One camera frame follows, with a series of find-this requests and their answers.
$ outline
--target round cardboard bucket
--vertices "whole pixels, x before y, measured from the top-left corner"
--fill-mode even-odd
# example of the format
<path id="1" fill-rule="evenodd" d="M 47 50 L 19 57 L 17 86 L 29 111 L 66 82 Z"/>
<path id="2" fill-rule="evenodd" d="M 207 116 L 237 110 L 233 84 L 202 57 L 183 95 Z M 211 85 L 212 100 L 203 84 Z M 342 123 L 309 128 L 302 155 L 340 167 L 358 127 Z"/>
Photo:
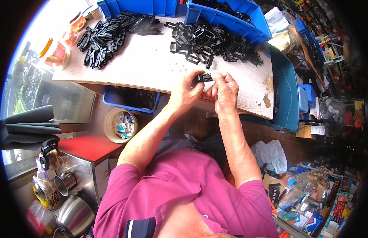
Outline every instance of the round cardboard bucket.
<path id="1" fill-rule="evenodd" d="M 122 139 L 114 132 L 113 122 L 115 121 L 115 118 L 119 118 L 121 112 L 128 113 L 133 118 L 134 121 L 134 129 L 131 131 L 133 134 L 128 139 Z M 112 142 L 124 144 L 127 141 L 129 141 L 132 137 L 134 137 L 134 135 L 137 133 L 137 120 L 134 114 L 132 114 L 132 112 L 130 112 L 129 110 L 123 108 L 115 108 L 106 115 L 105 120 L 103 122 L 103 129 L 105 131 L 107 138 L 109 138 Z"/>

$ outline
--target folded fabric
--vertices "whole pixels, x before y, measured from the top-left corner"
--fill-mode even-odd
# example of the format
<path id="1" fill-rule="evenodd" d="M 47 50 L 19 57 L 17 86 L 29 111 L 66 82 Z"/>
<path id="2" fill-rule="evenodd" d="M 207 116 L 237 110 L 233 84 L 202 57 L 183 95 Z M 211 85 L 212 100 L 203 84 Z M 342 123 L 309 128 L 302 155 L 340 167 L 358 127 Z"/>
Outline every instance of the folded fabric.
<path id="1" fill-rule="evenodd" d="M 53 121 L 52 105 L 18 113 L 0 121 L 1 150 L 38 150 L 49 139 L 60 140 L 60 125 Z"/>

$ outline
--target dark pants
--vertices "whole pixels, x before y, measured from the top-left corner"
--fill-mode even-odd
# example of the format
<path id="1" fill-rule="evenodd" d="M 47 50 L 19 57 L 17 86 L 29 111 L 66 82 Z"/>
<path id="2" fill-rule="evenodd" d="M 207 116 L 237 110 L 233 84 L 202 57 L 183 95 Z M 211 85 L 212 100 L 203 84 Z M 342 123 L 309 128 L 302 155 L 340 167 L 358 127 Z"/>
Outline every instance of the dark pants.
<path id="1" fill-rule="evenodd" d="M 156 117 L 169 101 L 169 94 L 162 95 L 153 108 L 153 116 Z M 161 143 L 156 151 L 155 157 L 172 150 L 196 149 L 213 157 L 220 168 L 223 169 L 227 158 L 224 143 L 222 141 L 221 133 L 210 132 L 205 136 L 205 140 L 196 143 L 192 139 L 184 136 L 184 122 L 183 117 L 179 117 L 168 128 L 167 132 L 162 137 Z"/>

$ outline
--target floor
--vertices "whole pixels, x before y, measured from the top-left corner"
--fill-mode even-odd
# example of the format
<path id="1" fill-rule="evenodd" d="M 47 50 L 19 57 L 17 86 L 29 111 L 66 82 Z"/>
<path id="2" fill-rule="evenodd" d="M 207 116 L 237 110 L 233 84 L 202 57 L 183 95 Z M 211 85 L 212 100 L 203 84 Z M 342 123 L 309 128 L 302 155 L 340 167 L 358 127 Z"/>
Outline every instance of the floor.
<path id="1" fill-rule="evenodd" d="M 92 130 L 95 134 L 105 136 L 103 121 L 106 114 L 114 108 L 113 106 L 104 104 L 101 96 L 98 98 L 96 112 L 92 119 Z M 192 132 L 198 140 L 202 140 L 208 132 L 219 130 L 217 118 L 206 118 L 205 115 L 206 112 L 192 108 L 186 113 L 184 131 Z M 135 116 L 141 127 L 145 126 L 153 118 L 152 115 L 142 113 L 136 113 Z M 241 123 L 246 141 L 250 147 L 260 140 L 268 143 L 278 139 L 282 145 L 288 164 L 314 161 L 316 151 L 310 146 L 315 143 L 314 140 L 297 138 L 295 134 L 280 133 L 268 126 L 258 125 L 248 121 L 242 121 Z"/>

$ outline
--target window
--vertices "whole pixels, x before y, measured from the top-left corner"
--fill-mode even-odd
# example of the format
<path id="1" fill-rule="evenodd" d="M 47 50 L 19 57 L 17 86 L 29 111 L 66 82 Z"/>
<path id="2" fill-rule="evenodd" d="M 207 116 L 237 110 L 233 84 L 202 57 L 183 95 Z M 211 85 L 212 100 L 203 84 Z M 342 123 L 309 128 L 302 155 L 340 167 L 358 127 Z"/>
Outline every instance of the window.
<path id="1" fill-rule="evenodd" d="M 8 68 L 1 97 L 0 119 L 46 105 L 53 106 L 58 123 L 89 123 L 95 93 L 73 82 L 52 80 L 54 69 L 37 57 L 46 39 L 59 39 L 69 25 L 68 16 L 83 12 L 88 0 L 50 0 L 29 24 Z M 73 133 L 59 135 L 61 139 Z M 36 167 L 38 151 L 3 150 L 7 178 Z"/>

